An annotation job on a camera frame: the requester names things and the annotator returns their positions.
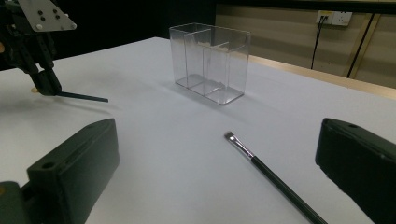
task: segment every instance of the clear plastic box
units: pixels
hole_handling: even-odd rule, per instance
[[[220,105],[244,95],[250,32],[190,23],[169,34],[177,84]]]

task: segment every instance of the table edge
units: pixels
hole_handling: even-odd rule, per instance
[[[269,67],[273,67],[279,70],[292,72],[294,74],[304,76],[304,77],[311,77],[320,81],[329,82],[338,86],[346,87],[349,89],[357,90],[357,91],[364,91],[371,94],[375,94],[378,96],[386,97],[389,99],[396,100],[396,89],[384,87],[368,82],[359,81],[356,79],[350,79],[346,77],[339,77],[336,75],[332,75],[329,73],[319,72],[315,70],[311,70],[308,68],[300,67],[297,65],[292,65],[288,63],[281,63],[257,56],[250,55],[249,61],[254,63],[259,63],[262,65],[266,65]]]

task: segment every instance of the electrical cable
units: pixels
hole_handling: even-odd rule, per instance
[[[314,53],[312,54],[311,69],[313,69],[313,67],[314,67],[315,53],[317,52],[317,47],[318,47],[318,42],[319,42],[319,38],[320,38],[321,28],[323,26],[323,23],[327,20],[327,18],[328,18],[327,16],[321,16],[320,20],[319,20],[319,23],[318,23],[317,39],[315,41]]]
[[[374,15],[375,15],[375,14],[372,13],[372,15],[371,15],[371,17],[370,17],[370,20],[369,20],[369,23],[367,24],[366,30],[364,31],[363,37],[361,38],[361,42],[359,43],[358,50],[356,51],[356,54],[355,54],[355,56],[353,57],[353,62],[352,62],[352,64],[350,65],[349,70],[348,70],[348,72],[347,72],[347,75],[346,75],[347,78],[350,78],[350,75],[351,75],[351,73],[352,73],[352,69],[353,69],[353,67],[355,66],[355,62],[356,62],[357,59],[358,59],[359,53],[361,52],[361,46],[363,45],[364,39],[366,38],[367,33],[369,32],[370,26],[371,26],[371,24],[372,24],[372,22],[373,22]]]

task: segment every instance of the white tabletop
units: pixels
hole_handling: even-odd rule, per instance
[[[223,135],[234,132],[329,223],[372,223],[315,164],[324,118],[396,142],[396,101],[250,62],[246,95],[228,105],[174,83],[170,42],[151,38],[55,62],[64,91],[108,104],[30,93],[22,71],[0,73],[0,180],[85,125],[114,118],[120,166],[87,221],[308,223]]]

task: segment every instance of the black rod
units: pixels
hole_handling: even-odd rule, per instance
[[[251,162],[262,171],[265,176],[314,224],[327,224],[306,202],[303,201],[291,188],[289,188],[274,172],[268,168],[257,156],[255,156],[241,141],[232,133],[227,132],[224,137],[234,146],[238,147]]]
[[[65,92],[65,91],[59,92],[57,94],[57,96],[108,103],[108,100],[106,98],[100,98],[100,97],[89,96],[89,95],[75,94],[75,93]]]

